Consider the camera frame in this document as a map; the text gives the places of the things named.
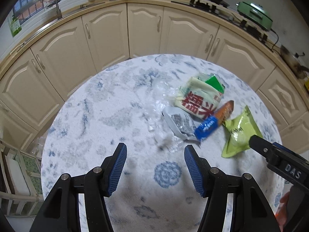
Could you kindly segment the person right hand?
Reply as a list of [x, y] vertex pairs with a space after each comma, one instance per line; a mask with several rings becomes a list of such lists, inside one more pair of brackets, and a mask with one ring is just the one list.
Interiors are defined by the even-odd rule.
[[281, 232], [283, 232], [284, 226], [285, 226], [285, 224], [288, 220], [287, 204], [288, 204], [289, 197], [290, 197], [290, 191], [288, 191], [280, 199], [279, 208], [278, 208], [277, 213], [275, 215]]

